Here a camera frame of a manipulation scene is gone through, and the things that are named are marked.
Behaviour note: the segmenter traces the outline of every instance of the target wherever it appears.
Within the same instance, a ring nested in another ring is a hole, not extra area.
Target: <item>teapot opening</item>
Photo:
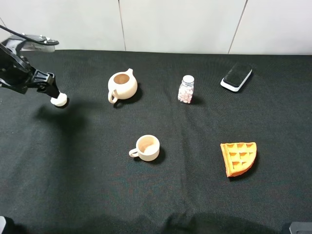
[[[115,76],[114,78],[114,82],[116,84],[125,84],[130,80],[130,77],[126,74],[119,74],[117,76]]]

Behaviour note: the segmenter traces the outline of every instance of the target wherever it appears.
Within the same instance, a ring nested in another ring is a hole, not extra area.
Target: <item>phone screen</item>
[[[224,82],[231,86],[239,87],[251,70],[251,66],[237,63],[224,77]]]

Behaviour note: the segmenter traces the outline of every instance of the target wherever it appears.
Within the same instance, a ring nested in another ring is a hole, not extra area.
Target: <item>white bottle cap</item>
[[[194,82],[194,77],[190,76],[190,75],[186,75],[183,77],[183,81],[185,83],[193,83]]]

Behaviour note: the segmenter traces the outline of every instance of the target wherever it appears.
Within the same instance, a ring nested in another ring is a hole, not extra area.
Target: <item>cup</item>
[[[159,140],[152,135],[141,136],[136,141],[136,148],[129,151],[130,157],[139,157],[144,161],[153,161],[159,155]]]

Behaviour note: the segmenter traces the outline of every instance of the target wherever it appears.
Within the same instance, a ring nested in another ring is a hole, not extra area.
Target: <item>cup handle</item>
[[[112,104],[116,103],[117,100],[118,100],[117,97],[113,96],[113,92],[114,92],[115,90],[116,90],[116,89],[113,89],[113,90],[110,90],[110,91],[108,92],[108,101],[109,101],[110,103],[112,103]]]
[[[130,150],[129,151],[129,156],[130,157],[138,157],[137,149]]]

